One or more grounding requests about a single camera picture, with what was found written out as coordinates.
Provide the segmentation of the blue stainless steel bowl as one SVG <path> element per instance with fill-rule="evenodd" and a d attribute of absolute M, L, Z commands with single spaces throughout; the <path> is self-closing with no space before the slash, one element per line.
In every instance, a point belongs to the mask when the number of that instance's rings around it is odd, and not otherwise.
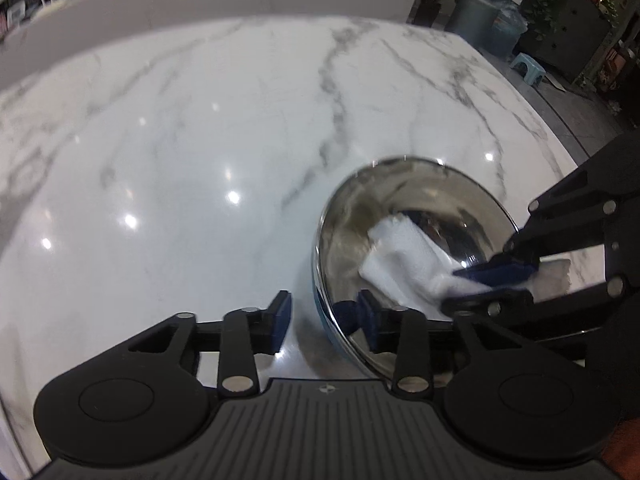
<path fill-rule="evenodd" d="M 486 188 L 434 160 L 357 170 L 326 203 L 314 240 L 314 301 L 329 337 L 366 372 L 391 378 L 394 356 L 370 350 L 346 304 L 368 290 L 385 309 L 414 309 L 447 328 L 442 295 L 476 289 L 454 271 L 490 259 L 517 228 Z"/>

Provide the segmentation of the white paper towel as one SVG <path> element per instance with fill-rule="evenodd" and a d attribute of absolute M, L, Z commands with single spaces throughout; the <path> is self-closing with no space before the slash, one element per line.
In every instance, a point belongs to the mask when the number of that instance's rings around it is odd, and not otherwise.
<path fill-rule="evenodd" d="M 421 311 L 432 321 L 449 321 L 440 310 L 445 299 L 493 290 L 454 276 L 462 264 L 405 216 L 381 220 L 368 237 L 372 248 L 359 275 L 398 308 Z"/>

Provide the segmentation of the light blue plastic stool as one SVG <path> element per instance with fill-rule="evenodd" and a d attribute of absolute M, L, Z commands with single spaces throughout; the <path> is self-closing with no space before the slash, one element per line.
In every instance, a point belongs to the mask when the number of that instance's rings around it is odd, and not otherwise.
<path fill-rule="evenodd" d="M 547 75 L 546 70 L 531 56 L 519 53 L 510 63 L 512 70 L 523 70 L 522 77 L 526 84 L 535 87 Z"/>

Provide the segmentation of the dark cabinet with vines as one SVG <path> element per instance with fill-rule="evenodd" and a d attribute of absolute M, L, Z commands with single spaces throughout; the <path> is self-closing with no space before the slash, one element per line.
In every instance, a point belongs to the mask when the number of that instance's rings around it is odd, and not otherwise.
<path fill-rule="evenodd" d="M 575 79 L 616 29 L 616 0 L 524 0 L 520 51 Z"/>

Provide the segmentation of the blue water jug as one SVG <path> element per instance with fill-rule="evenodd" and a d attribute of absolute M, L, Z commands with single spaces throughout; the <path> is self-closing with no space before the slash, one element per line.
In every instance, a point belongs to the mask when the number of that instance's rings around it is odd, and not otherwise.
<path fill-rule="evenodd" d="M 519 6 L 512 2 L 500 2 L 485 48 L 497 58 L 507 58 L 527 29 L 527 21 L 523 18 Z"/>

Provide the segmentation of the grey trash bin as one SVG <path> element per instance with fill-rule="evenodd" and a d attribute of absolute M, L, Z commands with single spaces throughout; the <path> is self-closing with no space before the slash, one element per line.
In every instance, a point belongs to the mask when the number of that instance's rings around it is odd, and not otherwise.
<path fill-rule="evenodd" d="M 499 8 L 489 0 L 454 0 L 454 12 L 445 26 L 446 32 L 477 41 L 495 21 Z"/>

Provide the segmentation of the white marble tv bench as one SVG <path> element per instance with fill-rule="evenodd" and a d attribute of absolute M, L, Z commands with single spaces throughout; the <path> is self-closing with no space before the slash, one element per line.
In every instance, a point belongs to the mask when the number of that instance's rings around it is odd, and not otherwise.
<path fill-rule="evenodd" d="M 346 15 L 404 22 L 414 0 L 70 0 L 38 13 L 1 40 L 8 54 L 42 42 L 48 49 L 99 44 L 162 27 L 257 15 Z"/>

